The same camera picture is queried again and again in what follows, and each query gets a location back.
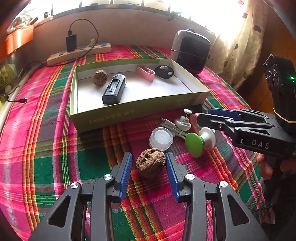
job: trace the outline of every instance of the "green suction cup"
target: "green suction cup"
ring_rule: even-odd
[[[205,141],[198,134],[190,132],[185,139],[185,146],[193,157],[200,157],[204,149]]]

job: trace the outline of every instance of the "power strip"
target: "power strip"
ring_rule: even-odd
[[[92,46],[90,47],[83,46],[83,47],[78,47],[75,51],[72,51],[72,52],[67,52],[65,50],[63,52],[53,54],[47,59],[47,65],[53,65],[63,61],[70,60],[70,59],[79,58],[82,55],[84,55],[87,51],[89,51],[91,48]],[[96,46],[94,46],[94,48],[87,55],[109,53],[109,52],[111,52],[111,44],[103,43],[103,44],[97,44]]]

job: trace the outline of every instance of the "striped fabric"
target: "striped fabric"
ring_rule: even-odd
[[[173,110],[106,126],[78,135],[69,119],[71,77],[75,66],[120,58],[169,58],[170,50],[143,46],[118,46],[111,53],[88,56],[72,64],[42,68],[34,73],[14,103],[0,140],[0,209],[22,240],[73,181],[91,183],[120,163],[126,151],[133,154],[127,197],[112,205],[117,241],[181,240],[186,204],[172,196],[166,169],[153,180],[135,169],[139,154],[149,148],[151,131],[160,117],[174,120],[182,110]],[[248,108],[244,100],[208,69],[198,75],[210,94],[203,111],[211,107]],[[259,166],[253,152],[235,148],[217,131],[217,147],[192,158],[184,140],[175,138],[169,151],[188,172],[203,181],[226,180],[251,209],[265,205]],[[208,240],[213,239],[211,207],[207,207]],[[262,221],[262,214],[257,214]],[[89,240],[89,210],[86,222]]]

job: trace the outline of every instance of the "finger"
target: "finger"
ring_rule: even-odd
[[[262,163],[264,161],[265,161],[264,155],[259,153],[258,156],[257,156],[257,163],[260,164],[260,163]]]
[[[281,171],[286,172],[291,170],[292,173],[296,173],[296,160],[295,158],[291,158],[288,160],[284,160],[281,162]]]
[[[270,180],[272,178],[272,174],[274,172],[272,167],[269,166],[266,161],[261,162],[261,164],[259,164],[259,167],[260,167],[261,176],[265,180]]]

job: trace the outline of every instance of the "green box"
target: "green box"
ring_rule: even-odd
[[[155,75],[148,82],[137,75],[137,66],[150,69],[170,66],[174,76],[163,80]],[[107,83],[92,83],[94,73],[105,70]],[[116,73],[126,75],[126,87],[119,104],[103,105],[102,95]],[[70,93],[70,117],[78,133],[158,112],[202,104],[209,90],[192,74],[171,59],[132,58],[95,62],[75,68]]]

